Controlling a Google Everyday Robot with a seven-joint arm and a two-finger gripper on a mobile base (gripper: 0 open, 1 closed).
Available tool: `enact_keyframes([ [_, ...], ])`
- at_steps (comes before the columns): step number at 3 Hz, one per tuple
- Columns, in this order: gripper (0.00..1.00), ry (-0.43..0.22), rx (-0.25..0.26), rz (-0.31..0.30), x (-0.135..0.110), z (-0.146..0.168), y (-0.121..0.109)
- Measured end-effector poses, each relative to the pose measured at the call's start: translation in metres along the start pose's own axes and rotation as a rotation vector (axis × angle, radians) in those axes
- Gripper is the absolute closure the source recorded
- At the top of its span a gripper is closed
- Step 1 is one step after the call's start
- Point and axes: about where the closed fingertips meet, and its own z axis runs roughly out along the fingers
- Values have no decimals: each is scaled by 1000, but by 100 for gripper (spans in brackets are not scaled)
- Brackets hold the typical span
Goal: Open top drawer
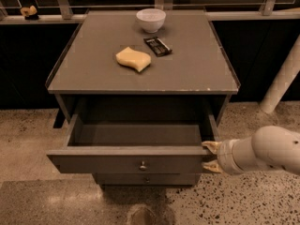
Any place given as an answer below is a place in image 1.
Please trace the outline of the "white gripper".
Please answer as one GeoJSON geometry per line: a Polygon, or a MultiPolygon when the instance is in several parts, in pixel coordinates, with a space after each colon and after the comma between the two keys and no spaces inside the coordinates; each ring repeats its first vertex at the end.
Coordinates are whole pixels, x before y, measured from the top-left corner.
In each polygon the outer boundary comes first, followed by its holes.
{"type": "Polygon", "coordinates": [[[245,170],[238,164],[237,160],[243,155],[241,149],[245,144],[246,139],[202,142],[202,145],[207,147],[212,154],[217,154],[217,160],[203,162],[202,166],[213,173],[225,172],[229,175],[244,173],[245,170]]]}

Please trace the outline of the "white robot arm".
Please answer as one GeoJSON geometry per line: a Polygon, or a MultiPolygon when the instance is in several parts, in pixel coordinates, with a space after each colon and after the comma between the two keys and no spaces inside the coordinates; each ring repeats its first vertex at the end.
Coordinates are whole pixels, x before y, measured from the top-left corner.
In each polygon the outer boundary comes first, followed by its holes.
{"type": "MultiPolygon", "coordinates": [[[[300,71],[300,37],[295,41],[260,107],[271,113],[300,71]]],[[[229,175],[282,170],[300,174],[300,133],[276,126],[260,127],[245,139],[202,143],[217,156],[203,167],[229,175]]]]}

